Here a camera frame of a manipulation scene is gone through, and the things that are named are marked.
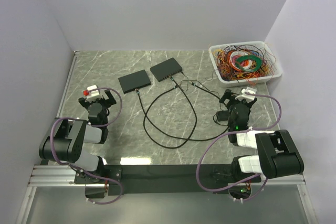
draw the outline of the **white wall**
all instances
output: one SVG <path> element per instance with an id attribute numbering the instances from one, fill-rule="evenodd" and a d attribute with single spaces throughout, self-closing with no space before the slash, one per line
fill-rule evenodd
<path id="1" fill-rule="evenodd" d="M 286 0 L 47 0 L 71 47 L 205 49 L 264 40 Z"/>
<path id="2" fill-rule="evenodd" d="M 0 6 L 0 216 L 15 223 L 73 52 L 44 0 Z"/>
<path id="3" fill-rule="evenodd" d="M 283 67 L 271 94 L 305 162 L 321 224 L 336 220 L 336 0 L 287 0 L 266 39 Z"/>

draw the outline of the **white basket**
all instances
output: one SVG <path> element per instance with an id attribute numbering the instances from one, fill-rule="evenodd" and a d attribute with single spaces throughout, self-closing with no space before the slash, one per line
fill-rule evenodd
<path id="1" fill-rule="evenodd" d="M 214 52 L 216 51 L 216 49 L 224 49 L 228 46 L 242 46 L 242 45 L 252 45 L 255 46 L 259 49 L 261 48 L 265 48 L 265 50 L 263 50 L 264 56 L 266 60 L 269 60 L 272 62 L 272 71 L 273 71 L 273 75 L 269 75 L 269 76 L 264 76 L 264 77 L 258 77 L 258 78 L 250 78 L 248 79 L 249 82 L 253 82 L 253 83 L 261 83 L 261 82 L 267 82 L 270 79 L 274 79 L 274 78 L 278 78 L 282 75 L 282 69 L 279 63 L 279 59 L 275 60 L 275 58 L 272 56 L 272 51 L 271 49 L 267 46 L 267 44 L 265 44 L 262 41 L 249 41 L 249 42 L 240 42 L 240 43 L 232 43 L 232 44 L 223 44 L 223 45 L 219 45 L 219 46 L 212 46 L 209 48 L 209 54 L 210 54 L 210 59 L 212 62 L 212 65 L 214 66 L 215 70 L 218 69 L 217 64 L 216 64 L 216 59 L 217 57 L 214 55 Z M 246 49 L 251 49 L 251 50 L 256 50 L 254 47 L 249 47 L 246 46 Z M 222 77 L 220 76 L 221 74 L 219 73 L 219 71 L 215 71 L 218 79 L 220 80 L 220 82 L 223 84 L 224 87 L 232 87 L 232 86 L 240 86 L 240 85 L 247 85 L 249 84 L 247 80 L 243 79 L 243 80 L 238 80 L 238 81 L 225 81 L 222 79 Z"/>

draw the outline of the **black rectangular device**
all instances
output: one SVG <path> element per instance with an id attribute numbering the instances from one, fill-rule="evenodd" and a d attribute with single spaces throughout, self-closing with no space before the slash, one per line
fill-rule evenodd
<path id="1" fill-rule="evenodd" d="M 169 76 L 182 72 L 182 67 L 175 60 L 175 58 L 170 58 L 162 63 L 155 65 L 154 67 L 151 67 L 151 72 L 158 80 L 158 82 L 160 82 L 164 79 L 167 79 Z"/>
<path id="2" fill-rule="evenodd" d="M 127 76 L 118 78 L 118 80 L 124 94 L 151 84 L 145 70 L 128 74 Z"/>

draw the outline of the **table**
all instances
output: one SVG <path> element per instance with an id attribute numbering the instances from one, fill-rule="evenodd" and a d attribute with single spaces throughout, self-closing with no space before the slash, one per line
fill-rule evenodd
<path id="1" fill-rule="evenodd" d="M 207 88 L 217 91 L 221 97 L 225 91 L 211 64 L 208 51 L 80 51 L 76 52 L 75 63 L 66 87 L 66 93 L 61 105 L 61 115 L 87 119 L 87 111 L 78 103 L 82 92 L 88 86 L 111 87 L 122 96 L 123 109 L 116 122 L 111 124 L 108 139 L 104 144 L 84 144 L 84 149 L 103 157 L 109 165 L 115 164 L 197 164 L 204 153 L 207 142 L 187 142 L 174 150 L 162 148 L 153 143 L 143 129 L 144 114 L 141 110 L 138 96 L 135 92 L 123 94 L 118 78 L 145 69 L 152 85 L 140 89 L 145 109 L 163 91 L 174 87 L 170 79 L 158 82 L 150 72 L 150 67 L 166 59 L 174 57 L 183 67 L 183 72 L 190 80 L 199 80 Z M 174 76 L 180 83 L 186 79 L 181 73 Z M 241 87 L 231 88 L 240 92 Z M 268 94 L 264 83 L 254 86 L 259 94 Z M 197 128 L 193 134 L 195 139 L 205 139 L 219 135 L 225 127 L 213 122 L 213 115 L 219 110 L 218 100 L 191 85 L 186 91 L 198 117 Z M 112 119 L 119 109 L 117 104 L 110 108 Z M 194 124 L 194 115 L 186 98 L 176 89 L 161 97 L 152 107 L 148 115 L 153 123 L 165 132 L 187 137 Z M 258 98 L 253 105 L 249 120 L 250 126 L 265 127 L 276 121 L 276 116 L 269 98 Z M 157 131 L 146 122 L 148 132 L 155 140 L 167 146 L 177 146 L 181 140 L 171 139 Z M 228 137 L 220 139 L 207 153 L 204 164 L 229 164 L 233 157 L 255 154 L 251 148 L 236 147 Z"/>

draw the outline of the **purple cable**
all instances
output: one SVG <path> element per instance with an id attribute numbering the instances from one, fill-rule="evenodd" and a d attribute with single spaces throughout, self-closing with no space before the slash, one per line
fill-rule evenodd
<path id="1" fill-rule="evenodd" d="M 252 94 L 252 93 L 248 93 L 248 92 L 246 92 L 245 94 L 248 94 L 248 95 L 254 95 L 254 96 L 256 96 L 256 97 L 267 97 L 267 98 L 270 98 L 270 99 L 274 100 L 274 101 L 278 104 L 278 106 L 279 106 L 279 118 L 276 120 L 276 122 L 275 122 L 273 125 L 271 125 L 271 126 L 269 126 L 269 127 L 264 127 L 264 128 L 254 128 L 254 130 L 258 130 L 258 131 L 268 130 L 268 129 L 270 129 L 270 128 L 273 128 L 274 126 L 276 126 L 276 125 L 279 123 L 280 118 L 281 118 L 281 112 L 282 112 L 282 109 L 281 109 L 281 105 L 280 105 L 280 103 L 279 103 L 279 101 L 278 101 L 277 99 L 275 99 L 274 97 L 271 97 L 270 95 L 265 95 L 265 94 Z M 218 136 L 216 139 L 214 139 L 214 140 L 212 141 L 212 143 L 207 147 L 207 149 L 205 150 L 205 152 L 203 153 L 203 155 L 201 156 L 201 158 L 199 159 L 198 164 L 197 164 L 197 169 L 196 169 L 196 180 L 197 180 L 197 183 L 198 183 L 198 185 L 200 186 L 201 189 L 203 189 L 203 190 L 205 190 L 205 191 L 210 191 L 210 192 L 224 191 L 224 190 L 230 189 L 231 187 L 234 187 L 234 186 L 236 186 L 236 185 L 238 185 L 238 184 L 240 184 L 240 183 L 246 182 L 246 181 L 248 181 L 248 180 L 250 180 L 250 179 L 252 179 L 252 178 L 255 178 L 255 177 L 260 176 L 260 174 L 255 174 L 255 175 L 249 176 L 249 177 L 247 177 L 247 178 L 244 178 L 244 179 L 242 179 L 242 180 L 240 180 L 240 181 L 238 181 L 238 182 L 236 182 L 236 183 L 234 183 L 234 184 L 232 184 L 232 185 L 225 186 L 225 187 L 218 188 L 218 189 L 209 189 L 209 188 L 206 188 L 206 187 L 204 187 L 204 186 L 201 184 L 201 182 L 200 182 L 200 180 L 199 180 L 199 171 L 200 171 L 201 163 L 202 163 L 202 161 L 203 161 L 203 159 L 204 159 L 204 157 L 205 157 L 205 154 L 209 151 L 209 149 L 210 149 L 210 148 L 211 148 L 211 147 L 212 147 L 212 146 L 213 146 L 213 145 L 214 145 L 220 138 L 222 138 L 223 136 L 231 135 L 231 134 L 247 133 L 247 132 L 249 132 L 249 131 L 251 131 L 251 130 L 252 130 L 252 129 L 247 129 L 247 130 L 244 130 L 244 131 L 231 131 L 231 132 L 225 132 L 224 134 Z M 260 187 L 260 189 L 259 189 L 254 195 L 250 196 L 250 197 L 247 198 L 247 199 L 244 199 L 243 201 L 250 200 L 250 199 L 254 198 L 255 196 L 257 196 L 257 195 L 262 191 L 262 189 L 265 187 L 265 185 L 266 185 L 266 183 L 267 183 L 267 180 L 268 180 L 268 179 L 266 178 L 265 181 L 264 181 L 264 183 L 263 183 L 263 185 Z"/>
<path id="2" fill-rule="evenodd" d="M 91 89 L 91 90 L 88 90 L 88 91 L 89 91 L 89 92 L 92 92 L 92 91 L 101 90 L 101 89 L 111 90 L 111 91 L 113 91 L 114 93 L 117 94 L 117 96 L 119 97 L 119 100 L 120 100 L 120 109 L 119 109 L 119 111 L 118 111 L 117 116 L 116 116 L 112 121 L 110 121 L 109 123 L 107 123 L 107 124 L 102 124 L 102 125 L 92 125 L 92 124 L 90 125 L 90 126 L 92 126 L 92 127 L 96 127 L 96 128 L 107 127 L 107 126 L 109 126 L 110 124 L 114 123 L 114 122 L 117 120 L 117 118 L 119 117 L 119 115 L 120 115 L 120 113 L 121 113 L 121 110 L 122 110 L 122 99 L 121 99 L 121 96 L 120 96 L 120 94 L 118 93 L 117 90 L 112 89 L 112 88 L 96 88 L 96 89 Z"/>
<path id="3" fill-rule="evenodd" d="M 114 91 L 114 92 L 119 96 L 119 99 L 120 99 L 120 110 L 119 110 L 119 112 L 118 112 L 118 115 L 117 115 L 117 117 L 116 117 L 114 120 L 112 120 L 110 123 L 105 124 L 105 126 L 107 126 L 107 125 L 110 125 L 111 123 L 113 123 L 113 122 L 118 118 L 118 116 L 120 115 L 120 112 L 121 112 L 121 109 L 122 109 L 122 100 L 121 100 L 121 96 L 119 95 L 119 93 L 118 93 L 116 90 L 111 89 L 111 88 L 97 88 L 97 89 L 89 90 L 89 92 L 94 91 L 94 90 L 100 90 L 100 89 L 108 89 L 108 90 L 112 90 L 112 91 Z M 57 120 L 54 122 L 54 124 L 52 125 L 52 127 L 51 127 L 51 132 L 50 132 L 50 148 L 51 148 L 51 153 L 53 154 L 52 156 L 53 156 L 54 160 L 55 160 L 56 163 L 59 164 L 59 165 L 69 165 L 70 167 L 72 167 L 72 168 L 74 168 L 74 169 L 79 169 L 81 172 L 84 172 L 85 174 L 87 174 L 87 175 L 89 175 L 89 176 L 91 176 L 91 177 L 93 177 L 93 178 L 98 178 L 98 179 L 108 180 L 108 181 L 110 181 L 110 182 L 112 182 L 112 183 L 117 184 L 117 185 L 120 187 L 120 193 L 119 193 L 119 195 L 118 195 L 115 199 L 113 199 L 113 200 L 111 200 L 111 201 L 107 201 L 107 202 L 97 202 L 97 201 L 94 201 L 94 200 L 92 200 L 92 199 L 88 199 L 90 202 L 92 202 L 92 203 L 94 203 L 94 204 L 97 204 L 97 205 L 107 205 L 107 204 L 110 204 L 110 203 L 113 203 L 113 202 L 117 201 L 117 200 L 121 197 L 121 195 L 123 194 L 123 187 L 122 187 L 122 184 L 121 184 L 119 181 L 117 181 L 117 180 L 115 180 L 115 179 L 112 179 L 112 178 L 104 178 L 104 177 L 101 177 L 101 176 L 92 174 L 92 173 L 90 173 L 90 172 L 88 172 L 88 171 L 86 171 L 86 170 L 83 170 L 83 169 L 80 168 L 80 167 L 77 167 L 77 166 L 75 166 L 75 165 L 71 165 L 71 164 L 69 164 L 69 163 L 62 163 L 62 162 L 59 160 L 59 158 L 57 157 L 57 154 L 56 154 L 56 151 L 55 151 L 55 146 L 54 146 L 54 133 L 55 133 L 56 125 L 57 125 L 59 122 L 63 121 L 63 120 L 74 120 L 74 121 L 75 121 L 76 119 L 74 119 L 74 118 L 59 118 L 59 119 L 57 119 Z M 96 126 L 96 127 L 105 127 L 104 125 L 95 125 L 95 126 Z"/>

